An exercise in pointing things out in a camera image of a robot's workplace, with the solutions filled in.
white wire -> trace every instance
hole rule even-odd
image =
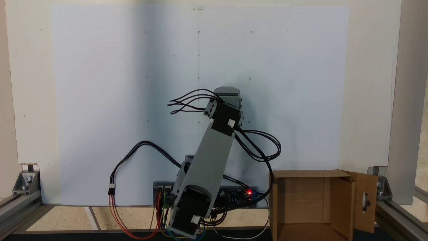
[[[269,207],[269,201],[267,200],[267,198],[268,197],[265,197],[265,201],[266,201],[266,204],[267,204],[267,211],[268,211],[268,213],[267,213],[267,221],[266,221],[266,224],[265,224],[265,226],[264,226],[264,228],[262,229],[262,231],[258,234],[258,235],[256,235],[256,236],[254,236],[254,237],[250,237],[250,238],[235,238],[235,237],[227,237],[227,236],[223,236],[223,235],[221,235],[221,234],[219,234],[218,232],[217,232],[217,229],[215,228],[215,226],[213,227],[214,228],[214,231],[219,235],[219,236],[221,236],[221,237],[223,237],[223,238],[230,238],[230,239],[237,239],[237,240],[248,240],[248,239],[253,239],[253,238],[256,238],[256,237],[258,237],[258,236],[260,236],[265,230],[266,230],[266,228],[267,228],[267,225],[268,225],[268,222],[269,222],[269,218],[270,218],[270,207]]]

cardboard box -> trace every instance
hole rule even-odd
[[[273,241],[349,240],[374,232],[377,176],[341,170],[274,171]]]

robotic arm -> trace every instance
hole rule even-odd
[[[187,157],[178,172],[172,193],[176,195],[168,229],[195,239],[201,217],[208,218],[218,194],[235,132],[243,115],[237,88],[219,87],[204,115],[213,119],[193,158]]]

bolt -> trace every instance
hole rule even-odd
[[[25,181],[31,182],[33,180],[33,177],[31,175],[25,176]]]

wire connector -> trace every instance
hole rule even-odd
[[[233,127],[235,126],[235,120],[229,119],[229,121],[227,122],[227,125],[233,129]]]
[[[190,222],[194,224],[198,224],[200,220],[201,220],[201,216],[193,215],[192,220]]]
[[[114,184],[114,183],[109,183],[109,184],[108,184],[108,195],[110,195],[110,196],[114,196],[114,194],[115,194],[115,189],[116,189],[116,184]]]

